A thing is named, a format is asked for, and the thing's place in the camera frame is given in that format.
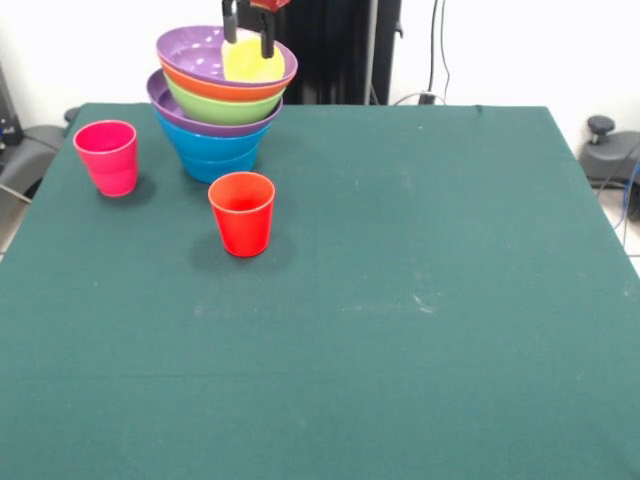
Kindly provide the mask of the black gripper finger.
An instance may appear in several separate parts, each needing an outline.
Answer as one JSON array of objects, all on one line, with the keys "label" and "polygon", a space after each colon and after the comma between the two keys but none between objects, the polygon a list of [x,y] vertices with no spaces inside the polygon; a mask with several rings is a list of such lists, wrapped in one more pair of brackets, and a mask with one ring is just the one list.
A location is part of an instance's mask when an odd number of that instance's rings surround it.
[{"label": "black gripper finger", "polygon": [[237,42],[238,17],[235,0],[222,0],[224,37],[228,43]]},{"label": "black gripper finger", "polygon": [[261,20],[261,56],[264,59],[271,59],[274,56],[274,17],[269,10],[262,10]]}]

